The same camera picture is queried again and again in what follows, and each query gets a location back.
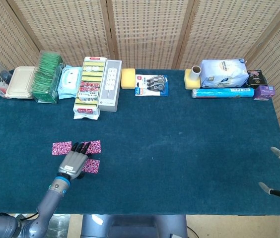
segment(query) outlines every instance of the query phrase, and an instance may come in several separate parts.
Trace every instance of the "gray robot arm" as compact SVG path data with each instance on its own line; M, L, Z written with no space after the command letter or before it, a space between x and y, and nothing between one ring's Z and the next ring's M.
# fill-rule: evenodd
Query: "gray robot arm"
M38 217L21 221L8 214L0 214L0 238L43 238L58 204L70 187L70 180L80 175L87 159L85 155L90 143L78 146L76 143L65 156L59 167L59 173L49 186L41 203L37 207Z

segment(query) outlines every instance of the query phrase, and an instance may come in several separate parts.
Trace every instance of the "table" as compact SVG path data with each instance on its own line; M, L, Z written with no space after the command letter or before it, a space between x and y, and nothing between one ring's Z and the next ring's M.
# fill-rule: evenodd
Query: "table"
M121 90L116 113L73 119L56 105L0 98L0 212L34 213L64 156L52 143L101 140L98 174L74 180L57 213L278 215L280 128L271 101L192 99L182 70L168 97Z

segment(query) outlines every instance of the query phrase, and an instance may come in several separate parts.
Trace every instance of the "yellow sponge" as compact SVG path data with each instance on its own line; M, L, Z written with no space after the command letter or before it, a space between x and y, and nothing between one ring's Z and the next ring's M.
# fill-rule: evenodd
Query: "yellow sponge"
M136 87L136 69L123 68L121 72L121 88L135 89Z
M196 80L190 80L190 78L189 78L190 72L191 72L191 69L186 69L184 72L185 89L192 90L194 88L200 88L201 87L200 77L198 77Z

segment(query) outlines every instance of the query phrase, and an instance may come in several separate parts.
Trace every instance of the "power strip box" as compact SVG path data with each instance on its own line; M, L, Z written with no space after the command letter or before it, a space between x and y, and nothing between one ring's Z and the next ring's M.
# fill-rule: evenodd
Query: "power strip box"
M98 107L101 111L116 112L120 91L122 61L108 59L100 89Z

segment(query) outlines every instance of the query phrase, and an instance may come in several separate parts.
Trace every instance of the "pink fabric patch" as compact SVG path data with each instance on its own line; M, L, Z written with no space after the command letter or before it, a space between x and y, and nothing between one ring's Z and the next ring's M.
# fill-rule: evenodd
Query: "pink fabric patch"
M97 174L98 170L99 170L99 163L100 163L99 160L88 159L85 162L85 165L82 168L82 171L84 171L86 173Z
M88 147L86 154L87 153L91 153L91 154L101 153L100 140L86 141L84 143L87 144L88 142L90 142L90 146Z
M52 146L52 155L65 155L71 149L71 141L56 142Z

